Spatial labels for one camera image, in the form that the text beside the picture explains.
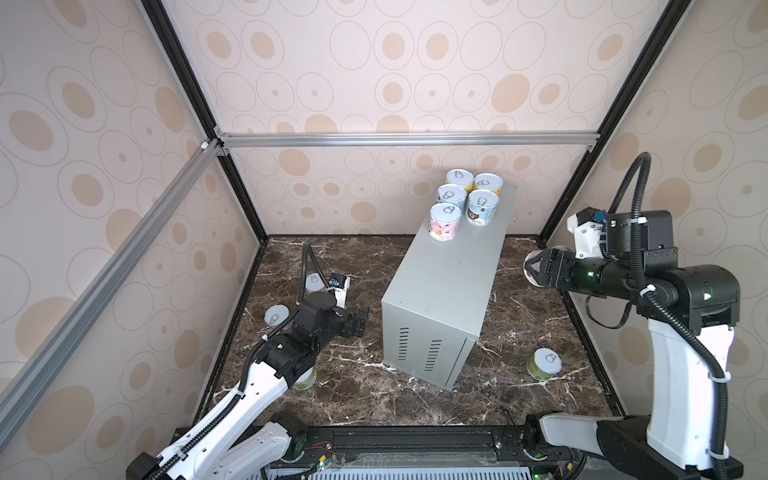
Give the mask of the light blue label can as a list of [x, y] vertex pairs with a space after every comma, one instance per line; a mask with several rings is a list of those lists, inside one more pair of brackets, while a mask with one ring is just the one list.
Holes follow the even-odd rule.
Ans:
[[437, 190], [438, 203], [449, 203], [461, 211], [465, 210], [467, 198], [467, 190], [460, 185], [444, 184]]

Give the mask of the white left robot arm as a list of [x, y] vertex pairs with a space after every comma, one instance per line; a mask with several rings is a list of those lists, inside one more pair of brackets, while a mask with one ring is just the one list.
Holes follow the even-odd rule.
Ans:
[[314, 292], [249, 353], [239, 382], [212, 410], [157, 455], [139, 454], [129, 479], [242, 479], [287, 457], [301, 457], [306, 428], [279, 415], [254, 437], [243, 434], [298, 380], [336, 337], [361, 337], [368, 310], [351, 313], [336, 296]]

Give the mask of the brown label can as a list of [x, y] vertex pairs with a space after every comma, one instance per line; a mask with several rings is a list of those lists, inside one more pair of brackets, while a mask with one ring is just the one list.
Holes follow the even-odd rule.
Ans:
[[313, 293], [325, 290], [326, 286], [323, 277], [319, 273], [314, 272], [306, 276], [304, 288], [307, 292]]

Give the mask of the teal label can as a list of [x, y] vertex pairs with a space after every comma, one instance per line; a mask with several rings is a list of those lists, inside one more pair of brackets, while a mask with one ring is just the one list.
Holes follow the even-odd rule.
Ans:
[[466, 204], [467, 221], [474, 226], [488, 226], [499, 205], [499, 196], [490, 190], [472, 191]]

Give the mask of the yellow orange label can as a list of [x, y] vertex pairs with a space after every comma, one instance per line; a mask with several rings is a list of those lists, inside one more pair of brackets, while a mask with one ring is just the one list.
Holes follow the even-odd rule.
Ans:
[[475, 190], [488, 190], [499, 195], [503, 189], [504, 180], [494, 173], [480, 173], [474, 178]]

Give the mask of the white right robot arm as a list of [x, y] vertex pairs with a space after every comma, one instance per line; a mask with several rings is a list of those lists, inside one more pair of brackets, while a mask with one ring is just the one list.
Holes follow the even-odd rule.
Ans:
[[680, 267], [665, 210], [588, 208], [572, 216], [573, 248], [531, 252], [535, 286], [587, 298], [615, 298], [648, 322], [653, 353], [652, 411], [645, 416], [529, 415], [529, 449], [562, 446], [607, 460], [638, 479], [738, 479], [743, 464], [725, 443], [727, 359], [740, 286], [717, 265]]

